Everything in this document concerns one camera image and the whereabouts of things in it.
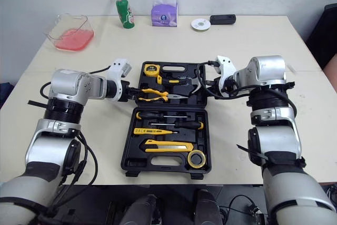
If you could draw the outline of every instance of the green bottle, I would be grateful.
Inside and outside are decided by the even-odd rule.
[[[135,26],[133,23],[133,14],[131,8],[128,5],[127,0],[117,0],[116,1],[118,15],[123,24],[124,28],[132,28]]]

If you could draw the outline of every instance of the white table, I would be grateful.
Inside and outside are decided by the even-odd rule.
[[[253,56],[282,55],[287,63],[289,90],[298,107],[296,123],[306,158],[306,172],[319,182],[337,181],[336,120],[337,95],[304,42],[285,16],[237,16],[236,23],[212,26],[196,32],[190,22],[197,17],[181,16],[179,26],[152,27],[150,18],[135,17],[135,27],[123,29],[118,17],[90,17],[95,37],[78,53],[56,50],[46,40],[20,78],[0,112],[0,181],[24,171],[24,157],[37,120],[44,109],[27,105],[28,100],[46,103],[39,95],[42,84],[50,81],[58,68],[93,71],[110,65],[115,58],[127,58],[133,69],[125,80],[137,87],[144,61],[204,62],[217,55],[230,57],[237,69],[244,68]],[[207,68],[207,79],[217,77]],[[202,181],[187,173],[141,172],[128,178],[120,167],[133,101],[115,104],[107,100],[87,103],[81,125],[94,150],[99,172],[95,184],[259,184],[261,170],[249,161],[236,144],[247,146],[251,108],[246,99],[219,101],[209,98],[212,170]],[[89,159],[78,184],[93,175]]]

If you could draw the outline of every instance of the toolbox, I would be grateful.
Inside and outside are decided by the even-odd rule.
[[[121,162],[126,176],[161,171],[185,172],[191,179],[203,179],[203,174],[211,170],[209,125],[204,109],[207,94],[201,87],[194,91],[198,87],[196,67],[196,63],[143,63],[138,88],[162,93],[146,92],[136,99],[138,107],[132,112]],[[206,79],[204,66],[200,75]],[[161,97],[166,94],[182,98]],[[157,156],[170,156],[179,163],[155,164],[153,159]]]

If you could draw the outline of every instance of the black remote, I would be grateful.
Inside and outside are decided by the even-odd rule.
[[[211,15],[211,25],[231,25],[236,21],[235,14]]]

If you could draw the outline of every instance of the tissue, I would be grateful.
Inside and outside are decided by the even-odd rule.
[[[177,0],[152,0],[153,26],[177,26]]]

